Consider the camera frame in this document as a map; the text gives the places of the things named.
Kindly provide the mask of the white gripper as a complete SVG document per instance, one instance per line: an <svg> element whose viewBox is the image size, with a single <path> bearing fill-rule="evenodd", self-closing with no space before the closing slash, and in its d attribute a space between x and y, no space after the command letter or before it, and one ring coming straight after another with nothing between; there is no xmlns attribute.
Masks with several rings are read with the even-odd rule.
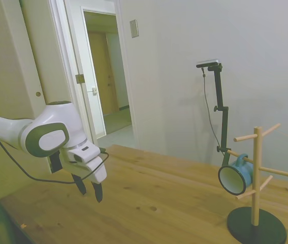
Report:
<svg viewBox="0 0 288 244"><path fill-rule="evenodd" d="M69 173L72 173L72 178L76 184L78 190L82 195L87 193L86 186L82 178L86 178L91 181L94 189L95 198L98 203L103 199L103 182L107 177L105 165L101 157L95 157L87 163L82 162L64 162L64 169Z"/></svg>

